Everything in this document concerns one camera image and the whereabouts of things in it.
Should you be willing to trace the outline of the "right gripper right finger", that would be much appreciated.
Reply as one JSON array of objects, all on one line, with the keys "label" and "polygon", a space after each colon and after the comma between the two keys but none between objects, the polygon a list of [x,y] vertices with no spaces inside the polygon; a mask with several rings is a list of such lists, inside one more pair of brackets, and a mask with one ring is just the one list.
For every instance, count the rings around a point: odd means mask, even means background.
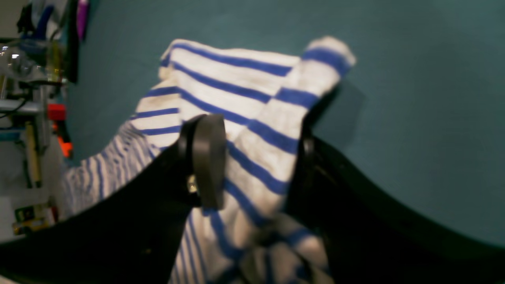
[{"label": "right gripper right finger", "polygon": [[504,249],[402,205],[302,130],[287,212],[323,239],[336,284],[503,284]]}]

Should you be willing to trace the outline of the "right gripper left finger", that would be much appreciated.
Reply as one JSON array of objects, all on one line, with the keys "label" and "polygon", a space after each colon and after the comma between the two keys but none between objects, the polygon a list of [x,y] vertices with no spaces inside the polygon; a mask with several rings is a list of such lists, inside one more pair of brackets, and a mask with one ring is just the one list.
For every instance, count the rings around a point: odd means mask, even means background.
[{"label": "right gripper left finger", "polygon": [[19,284],[166,284],[193,208],[223,208],[226,133],[200,115],[106,200],[1,244],[1,276]]}]

